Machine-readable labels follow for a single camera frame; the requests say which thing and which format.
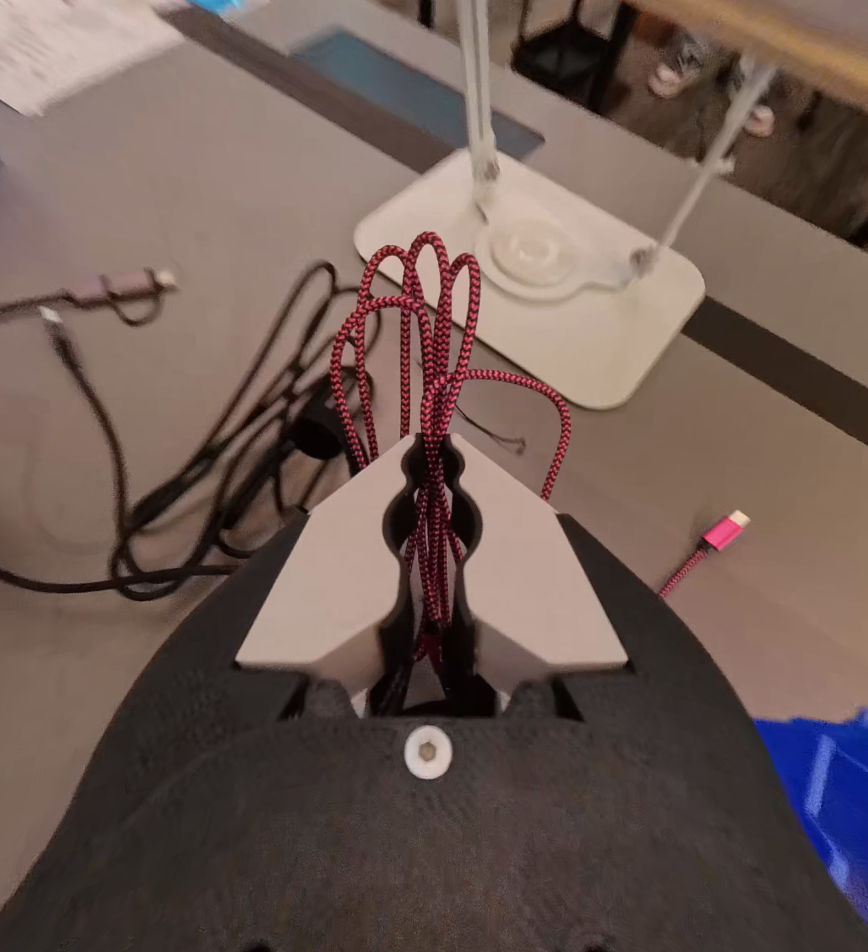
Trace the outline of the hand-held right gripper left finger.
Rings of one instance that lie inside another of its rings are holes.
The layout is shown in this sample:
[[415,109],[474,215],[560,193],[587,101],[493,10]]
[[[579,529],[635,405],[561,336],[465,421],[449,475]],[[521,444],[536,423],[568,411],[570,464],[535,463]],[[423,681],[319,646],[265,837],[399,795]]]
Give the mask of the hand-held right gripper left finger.
[[239,667],[337,682],[362,716],[401,710],[423,615],[404,549],[424,468],[421,436],[405,437],[311,510]]

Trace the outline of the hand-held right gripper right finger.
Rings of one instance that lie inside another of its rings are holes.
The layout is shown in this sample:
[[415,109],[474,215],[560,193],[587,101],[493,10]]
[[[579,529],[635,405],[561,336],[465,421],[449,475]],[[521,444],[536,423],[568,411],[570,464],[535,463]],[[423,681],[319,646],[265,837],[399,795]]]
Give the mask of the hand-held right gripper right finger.
[[483,707],[483,685],[510,697],[524,683],[624,667],[558,512],[461,436],[441,459],[462,549],[441,642],[448,695]]

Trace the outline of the white tablet stand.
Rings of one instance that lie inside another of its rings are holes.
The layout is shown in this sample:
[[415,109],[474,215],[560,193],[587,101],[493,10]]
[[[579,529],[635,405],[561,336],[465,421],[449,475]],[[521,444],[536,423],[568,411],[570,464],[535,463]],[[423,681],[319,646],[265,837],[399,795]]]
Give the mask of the white tablet stand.
[[672,250],[775,67],[755,64],[690,191],[659,240],[499,152],[490,109],[486,2],[458,2],[468,147],[437,163],[356,226],[368,260],[436,232],[481,274],[476,338],[577,406],[626,403],[705,296]]

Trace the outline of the blue plastic bin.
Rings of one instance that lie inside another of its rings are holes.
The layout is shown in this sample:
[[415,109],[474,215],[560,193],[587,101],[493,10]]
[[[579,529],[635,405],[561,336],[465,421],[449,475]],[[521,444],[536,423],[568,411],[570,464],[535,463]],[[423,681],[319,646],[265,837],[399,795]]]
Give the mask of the blue plastic bin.
[[842,722],[755,725],[811,844],[868,925],[868,708]]

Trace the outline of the dark blue desk mat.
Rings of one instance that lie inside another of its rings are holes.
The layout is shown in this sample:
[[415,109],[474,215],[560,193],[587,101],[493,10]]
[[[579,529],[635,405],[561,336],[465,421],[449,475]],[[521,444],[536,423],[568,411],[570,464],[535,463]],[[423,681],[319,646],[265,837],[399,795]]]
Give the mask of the dark blue desk mat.
[[326,30],[293,47],[290,55],[452,149],[467,147],[463,95],[356,34]]

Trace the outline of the black chair base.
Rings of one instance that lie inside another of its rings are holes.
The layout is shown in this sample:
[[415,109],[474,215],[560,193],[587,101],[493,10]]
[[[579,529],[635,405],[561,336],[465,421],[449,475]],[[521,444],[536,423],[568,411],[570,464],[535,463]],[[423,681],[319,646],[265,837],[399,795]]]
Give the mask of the black chair base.
[[637,24],[638,11],[620,2],[609,35],[602,36],[583,25],[583,2],[575,1],[566,19],[547,30],[528,33],[532,6],[530,1],[521,3],[511,69],[590,113],[605,115],[622,104],[630,87],[618,80],[618,65]]

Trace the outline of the printed paper sheet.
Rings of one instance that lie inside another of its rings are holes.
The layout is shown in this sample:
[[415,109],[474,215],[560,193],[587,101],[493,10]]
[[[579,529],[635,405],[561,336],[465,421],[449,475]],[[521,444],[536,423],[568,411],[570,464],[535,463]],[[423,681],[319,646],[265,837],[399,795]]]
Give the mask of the printed paper sheet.
[[0,102],[42,115],[180,41],[150,2],[0,1]]

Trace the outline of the wooden board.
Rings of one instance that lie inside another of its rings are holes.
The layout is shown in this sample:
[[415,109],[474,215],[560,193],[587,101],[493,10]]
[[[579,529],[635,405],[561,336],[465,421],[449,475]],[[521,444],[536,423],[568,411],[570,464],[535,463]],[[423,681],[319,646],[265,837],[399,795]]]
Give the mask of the wooden board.
[[776,65],[832,98],[868,111],[868,52],[758,2],[632,1],[640,11],[722,47]]

